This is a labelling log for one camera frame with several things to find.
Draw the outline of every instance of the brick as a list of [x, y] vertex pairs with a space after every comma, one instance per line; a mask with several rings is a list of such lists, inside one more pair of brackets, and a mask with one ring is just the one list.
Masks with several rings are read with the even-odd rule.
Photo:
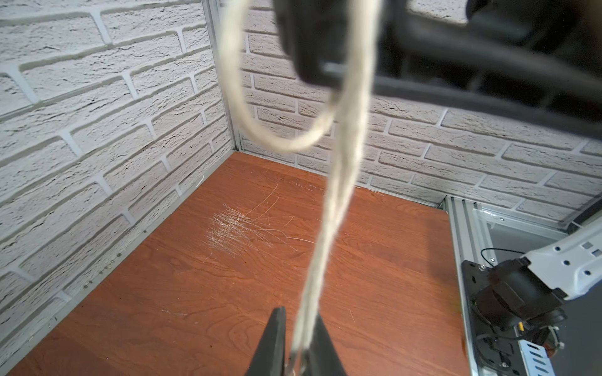
[[546, 177], [549, 170], [510, 162], [504, 159], [494, 159], [490, 156], [462, 152], [455, 149], [432, 145], [424, 156], [426, 159], [439, 161], [459, 167], [469, 168], [488, 174], [511, 177], [513, 179], [524, 180], [531, 183], [538, 183]]
[[493, 137], [397, 119], [393, 119], [389, 133], [489, 155], [497, 154], [506, 143]]
[[181, 165], [204, 145], [209, 144], [209, 142], [213, 140], [215, 136], [227, 128], [228, 126], [226, 124], [226, 118], [222, 117], [217, 122], [209, 125], [196, 134], [189, 132], [189, 135], [193, 134], [193, 136], [189, 137], [189, 139], [187, 139], [184, 143], [167, 155], [169, 164], [172, 166], [172, 168], [176, 168], [177, 166]]
[[551, 220], [556, 221], [561, 221], [574, 212], [572, 209], [531, 200], [526, 200], [525, 202], [520, 204], [517, 207], [517, 211], [537, 215], [539, 217], [549, 218]]
[[321, 147], [322, 149], [332, 150], [335, 145], [335, 139], [332, 136], [322, 136], [318, 142], [315, 143], [317, 147]]
[[190, 52], [161, 65], [132, 73], [132, 82], [139, 95], [148, 94], [156, 88], [174, 82], [199, 69], [213, 66], [211, 49]]
[[0, 245], [0, 268], [43, 247], [45, 242], [69, 228], [106, 196], [98, 184], [89, 185], [53, 211], [33, 221]]
[[209, 106], [205, 110], [205, 119], [207, 123], [211, 123], [213, 120], [223, 116], [225, 114], [224, 103], [222, 100], [214, 105]]
[[263, 149], [260, 146], [253, 144], [251, 141], [248, 141], [244, 138], [243, 138], [243, 150], [245, 152], [268, 156], [270, 158], [278, 159], [280, 161], [284, 161], [287, 163], [295, 163], [295, 156], [293, 154], [281, 154], [281, 153], [270, 152], [268, 150]]
[[0, 73], [0, 115], [30, 104], [19, 86], [10, 77]]
[[171, 192], [165, 198], [163, 198], [157, 205], [147, 213], [139, 223], [137, 223], [132, 229], [130, 229], [118, 242], [103, 253], [100, 258], [90, 267], [86, 268], [83, 273], [75, 277], [65, 288], [63, 291], [71, 296], [77, 295], [80, 291], [82, 291], [84, 285], [88, 284], [88, 281], [93, 280], [99, 272], [103, 271], [105, 266], [109, 265], [111, 261], [117, 258], [118, 253], [124, 253], [127, 251], [130, 243], [134, 242], [138, 236], [142, 235], [144, 230], [146, 230], [154, 221], [160, 217], [166, 210], [168, 210], [172, 204], [178, 201], [178, 194], [175, 192]]
[[595, 196], [602, 192], [602, 179], [564, 172], [554, 174], [545, 185], [565, 191], [585, 193], [590, 196]]
[[[299, 114], [316, 117], [322, 111], [324, 107], [323, 102], [314, 102], [310, 100], [299, 99]], [[385, 126], [389, 118], [379, 114], [369, 114], [368, 125], [372, 131], [382, 132], [385, 130]]]
[[201, 101], [199, 97], [200, 95], [197, 94], [195, 98], [186, 98], [183, 102], [153, 118], [152, 124], [157, 136], [161, 137], [183, 122], [197, 117], [202, 111], [202, 108], [196, 106]]
[[203, 128], [204, 125], [201, 116], [185, 122], [173, 132], [157, 139], [140, 151], [140, 153], [135, 154], [132, 158], [105, 173], [105, 179], [113, 190], [125, 186], [131, 181], [133, 176], [138, 176], [145, 171], [149, 163], [153, 163], [159, 160], [162, 155], [175, 150], [179, 145], [186, 142], [191, 135], [194, 135], [196, 131]]
[[364, 146], [364, 159], [375, 161], [378, 155], [378, 149], [371, 146]]
[[55, 136], [57, 131], [95, 119], [131, 100], [122, 79], [76, 96], [22, 112], [0, 122], [0, 150], [8, 156]]
[[283, 111], [288, 112], [295, 112], [295, 100], [293, 98], [285, 97], [283, 95], [268, 93], [266, 91], [247, 89], [244, 91], [244, 99], [247, 103], [250, 103], [252, 105], [259, 105], [264, 107], [281, 109]]
[[38, 96], [47, 99], [119, 75], [124, 70], [161, 61], [181, 51], [178, 36], [170, 33], [34, 67], [24, 71], [23, 75]]
[[407, 138], [385, 135], [378, 132], [368, 132], [366, 144], [376, 146], [380, 149], [393, 150], [411, 155], [421, 156], [426, 143], [408, 140]]
[[445, 194], [442, 192], [432, 191], [430, 189], [413, 184], [400, 183], [385, 177], [375, 176], [372, 178], [370, 185], [387, 192], [399, 194], [405, 197], [412, 197], [435, 204], [440, 203], [445, 198]]
[[69, 146], [62, 139], [54, 138], [43, 147], [0, 166], [0, 200], [74, 159]]
[[251, 73], [240, 72], [240, 75], [242, 76], [243, 87], [251, 88]]
[[249, 50], [254, 54], [286, 57], [277, 35], [249, 34]]
[[[213, 82], [213, 85], [215, 85], [217, 83], [217, 77], [214, 75], [215, 70], [211, 70], [206, 73], [209, 76], [203, 76], [200, 79], [206, 79], [206, 82]], [[155, 133], [158, 136], [165, 134], [175, 126], [180, 125], [182, 122], [200, 114], [203, 106], [210, 105], [211, 103], [219, 100], [217, 98], [217, 92], [219, 89], [215, 89], [216, 86], [213, 86], [213, 88], [207, 90], [207, 87], [211, 86], [206, 85], [205, 88], [203, 88], [198, 94], [194, 95], [194, 97], [185, 98], [182, 102], [155, 116], [152, 119]]]
[[370, 111], [435, 124], [439, 121], [442, 107], [397, 98], [373, 97]]
[[241, 68], [249, 72], [266, 73], [273, 76], [286, 78], [296, 77], [293, 64], [288, 59], [243, 54]]
[[269, 91], [271, 93], [284, 94], [301, 99], [317, 100], [320, 102], [324, 102], [328, 98], [328, 92], [326, 90], [305, 84], [302, 81], [259, 74], [253, 75], [253, 80], [255, 81], [256, 89]]
[[304, 150], [304, 151], [299, 152], [297, 154], [305, 155], [305, 156], [310, 156], [312, 158], [320, 159], [322, 161], [327, 161], [328, 160], [328, 155], [330, 154], [330, 152], [328, 152], [328, 150], [324, 150], [324, 149], [321, 149], [319, 147], [312, 146], [308, 150]]
[[35, 61], [102, 46], [90, 16], [18, 23], [0, 27], [0, 63]]
[[483, 177], [482, 173], [386, 151], [380, 154], [379, 162], [462, 183], [476, 184]]
[[0, 4], [2, 18], [31, 17], [44, 13], [62, 13], [80, 7], [91, 7], [92, 5], [120, 5], [123, 0], [18, 0], [4, 1]]
[[594, 156], [570, 154], [560, 150], [512, 144], [502, 158], [555, 168], [556, 170], [602, 177], [602, 158]]
[[209, 44], [209, 32], [205, 26], [182, 29], [184, 43], [188, 51], [201, 48]]
[[371, 131], [383, 132], [388, 122], [389, 118], [383, 115], [370, 114], [368, 116], [368, 125]]
[[583, 149], [581, 149], [581, 152], [585, 154], [602, 156], [602, 141], [591, 140]]
[[200, 166], [198, 166], [194, 171], [192, 171], [187, 177], [185, 177], [179, 184], [180, 184], [180, 188], [182, 188], [182, 190], [184, 192], [188, 191], [189, 189], [195, 188], [197, 187], [197, 185], [199, 184], [199, 182], [201, 182], [201, 179], [203, 179], [203, 181], [205, 180], [205, 173], [207, 172], [207, 170], [215, 165], [216, 163], [218, 163], [220, 161], [220, 159], [226, 154], [228, 153], [228, 151], [231, 150], [231, 147], [229, 145], [224, 145], [222, 148], [220, 148], [218, 151], [216, 151], [215, 153], [213, 153], [209, 159], [207, 159], [203, 164], [201, 164]]
[[217, 83], [217, 74], [215, 68], [194, 75], [194, 81], [196, 82], [196, 87], [199, 89], [199, 91], [203, 91], [208, 87], [212, 87]]
[[33, 333], [37, 333], [44, 325], [48, 324], [48, 319], [56, 315], [64, 307], [65, 302], [59, 298], [50, 298], [43, 304], [39, 310], [27, 312], [25, 314], [26, 323], [19, 327], [10, 338], [0, 346], [0, 364], [4, 364], [8, 358], [22, 348], [31, 338]]
[[170, 172], [165, 179], [155, 185], [150, 191], [142, 195], [130, 207], [129, 211], [134, 218], [141, 218], [148, 212], [161, 197], [166, 195], [173, 187], [188, 176], [199, 165], [203, 164], [211, 156], [211, 148], [204, 145], [190, 159], [182, 163], [178, 168]]
[[69, 257], [73, 251], [77, 250], [78, 247], [88, 243], [106, 224], [114, 218], [119, 217], [121, 211], [130, 202], [148, 192], [166, 174], [167, 170], [161, 163], [153, 165], [144, 174], [131, 182], [124, 190], [105, 200], [94, 211], [86, 213], [64, 234], [61, 234], [58, 238], [25, 260], [21, 264], [21, 268], [36, 277], [53, 269]]
[[493, 191], [509, 193], [536, 201], [550, 202], [573, 209], [580, 208], [591, 199], [590, 196], [583, 194], [561, 191], [546, 186], [536, 186], [498, 176], [487, 176], [480, 186]]
[[409, 182], [414, 175], [414, 173], [410, 171], [369, 161], [364, 161], [362, 163], [362, 171], [402, 182]]
[[[330, 172], [330, 163], [319, 161], [317, 159], [299, 156], [297, 157], [297, 163], [300, 166], [319, 171], [321, 174], [328, 174]], [[360, 171], [358, 180], [356, 182], [366, 184], [369, 178], [370, 176], [367, 173]]]
[[23, 294], [12, 306], [0, 313], [0, 337], [5, 337], [12, 329], [21, 324], [29, 313], [34, 312], [58, 292], [79, 271], [82, 271], [96, 257], [111, 246], [111, 241], [119, 232], [129, 227], [128, 222], [119, 217], [85, 246], [71, 255], [32, 289]]
[[299, 99], [299, 114], [301, 115], [316, 117], [323, 107], [324, 102]]
[[368, 175], [367, 173], [364, 172], [359, 172], [359, 176], [358, 176], [358, 180], [356, 180], [356, 183], [361, 183], [361, 184], [368, 184], [368, 181], [370, 180], [370, 175]]
[[447, 111], [441, 125], [558, 149], [572, 150], [583, 141], [583, 137], [566, 132], [461, 109], [450, 109]]
[[251, 9], [272, 9], [272, 0], [252, 0]]
[[193, 94], [189, 79], [185, 79], [167, 88], [132, 100], [123, 108], [103, 116], [99, 120], [73, 133], [73, 139], [85, 152], [94, 149], [119, 133], [142, 122], [154, 114], [170, 108]]
[[102, 21], [114, 41], [122, 41], [141, 35], [157, 34], [181, 25], [205, 20], [201, 3], [154, 6], [118, 13], [103, 13]]
[[282, 126], [280, 124], [273, 124], [273, 123], [266, 123], [266, 122], [260, 122], [260, 123], [261, 123], [261, 126], [263, 126], [264, 128], [267, 128], [268, 130], [270, 130], [277, 136], [284, 137], [284, 138], [295, 137], [295, 130], [292, 128]]
[[0, 277], [0, 309], [3, 309], [8, 303], [16, 298], [29, 282], [20, 275], [8, 272]]
[[410, 0], [408, 10], [439, 21], [465, 25], [468, 23], [464, 6], [448, 0]]
[[313, 122], [309, 117], [278, 111], [276, 109], [257, 107], [260, 120], [270, 123], [282, 124], [296, 129], [307, 131]]
[[277, 34], [276, 15], [272, 11], [249, 10], [247, 17], [244, 20], [244, 29], [246, 31]]
[[8, 235], [23, 223], [50, 210], [61, 200], [84, 189], [94, 174], [119, 165], [151, 141], [146, 127], [140, 126], [116, 142], [95, 150], [60, 173], [4, 203], [0, 206], [0, 233]]
[[466, 199], [475, 200], [477, 202], [487, 202], [505, 208], [511, 208], [520, 200], [518, 197], [511, 196], [506, 193], [500, 193], [483, 188], [477, 188], [472, 185], [467, 185], [450, 180], [440, 179], [438, 177], [416, 174], [412, 184], [430, 188], [433, 190], [445, 192]]
[[229, 146], [228, 149], [232, 148], [230, 131], [227, 128], [213, 138], [213, 146], [215, 149], [221, 149], [225, 145]]

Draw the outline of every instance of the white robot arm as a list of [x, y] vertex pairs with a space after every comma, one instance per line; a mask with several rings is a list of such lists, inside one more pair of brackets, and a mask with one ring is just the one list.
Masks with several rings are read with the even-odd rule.
[[528, 268], [564, 300], [585, 295], [602, 279], [602, 217], [547, 247], [526, 253]]

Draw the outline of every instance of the wood grain surface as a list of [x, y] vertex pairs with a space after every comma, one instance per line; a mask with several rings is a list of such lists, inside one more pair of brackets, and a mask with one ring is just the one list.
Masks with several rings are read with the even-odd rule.
[[[243, 375], [276, 306], [290, 343], [324, 185], [234, 153], [11, 375]], [[357, 188], [321, 314], [349, 375], [467, 375], [447, 214]]]

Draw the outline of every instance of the white brick wall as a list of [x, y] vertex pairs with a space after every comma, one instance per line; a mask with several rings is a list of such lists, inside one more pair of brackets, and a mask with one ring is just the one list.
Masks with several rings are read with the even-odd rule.
[[2, 365], [232, 146], [200, 1], [0, 11]]
[[[466, 22], [465, 1], [410, 3], [418, 13]], [[274, 14], [254, 1], [246, 20], [243, 84], [255, 117], [283, 137], [307, 130], [327, 90], [295, 78]], [[602, 191], [602, 143], [499, 117], [375, 97], [358, 185], [437, 205], [446, 194], [562, 221]], [[324, 173], [332, 137], [298, 155], [242, 140], [245, 152]]]

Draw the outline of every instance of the white rope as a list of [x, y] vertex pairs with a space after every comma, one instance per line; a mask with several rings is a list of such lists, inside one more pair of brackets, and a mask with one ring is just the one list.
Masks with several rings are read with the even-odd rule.
[[322, 222], [297, 313], [287, 375], [296, 366], [297, 354], [307, 350], [311, 344], [328, 256], [347, 212], [359, 174], [376, 64], [381, 2], [382, 0], [348, 1], [347, 75], [343, 79], [341, 93], [331, 93], [311, 129], [292, 140], [278, 137], [262, 127], [250, 116], [244, 101], [239, 69], [242, 27], [249, 0], [232, 1], [223, 20], [220, 82], [237, 126], [252, 141], [275, 152], [298, 152], [312, 146], [330, 129], [335, 114], [340, 120], [335, 134]]

